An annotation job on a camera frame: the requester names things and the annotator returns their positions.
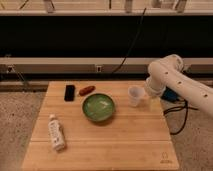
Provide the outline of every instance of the white cup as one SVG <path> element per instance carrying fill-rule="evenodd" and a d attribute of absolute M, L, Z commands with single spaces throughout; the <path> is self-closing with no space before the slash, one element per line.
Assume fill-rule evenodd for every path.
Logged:
<path fill-rule="evenodd" d="M 145 95 L 143 87 L 132 85 L 128 88 L 129 102 L 132 107 L 137 107 Z"/>

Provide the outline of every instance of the smartphone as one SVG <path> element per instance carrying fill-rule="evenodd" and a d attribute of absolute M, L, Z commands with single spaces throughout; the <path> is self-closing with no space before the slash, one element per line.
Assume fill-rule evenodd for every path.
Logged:
<path fill-rule="evenodd" d="M 64 100 L 65 101 L 73 101 L 75 97 L 75 86 L 74 85 L 66 85 Z"/>

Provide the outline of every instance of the speckled floor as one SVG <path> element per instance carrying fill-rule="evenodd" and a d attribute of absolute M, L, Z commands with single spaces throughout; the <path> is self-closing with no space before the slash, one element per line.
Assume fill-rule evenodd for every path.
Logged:
<path fill-rule="evenodd" d="M 44 92 L 0 93 L 0 171 L 20 171 Z M 164 108 L 173 104 L 162 102 Z M 168 115 L 171 130 L 177 129 L 184 111 Z M 185 129 L 172 141 L 180 171 L 213 171 L 213 118 L 189 111 Z"/>
<path fill-rule="evenodd" d="M 0 171 L 20 171 L 45 93 L 0 93 Z"/>

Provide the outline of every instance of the wooden table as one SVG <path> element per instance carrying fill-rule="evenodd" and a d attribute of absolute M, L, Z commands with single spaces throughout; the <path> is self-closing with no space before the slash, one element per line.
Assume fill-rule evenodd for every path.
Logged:
<path fill-rule="evenodd" d="M 64 101 L 66 84 L 79 89 L 95 85 L 115 102 L 114 117 L 102 124 L 82 112 L 86 97 Z M 23 171 L 177 170 L 179 165 L 160 100 L 147 95 L 139 107 L 129 106 L 127 89 L 143 81 L 50 82 L 22 165 Z M 67 149 L 51 147 L 49 115 L 56 114 L 64 127 Z"/>

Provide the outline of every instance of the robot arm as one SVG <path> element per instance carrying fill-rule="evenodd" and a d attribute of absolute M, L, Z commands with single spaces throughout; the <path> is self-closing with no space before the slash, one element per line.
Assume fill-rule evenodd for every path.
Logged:
<path fill-rule="evenodd" d="M 161 96 L 165 87 L 169 87 L 201 111 L 213 116 L 213 89 L 183 75 L 180 72 L 183 67 L 183 60 L 178 55 L 150 63 L 146 92 L 151 97 Z"/>

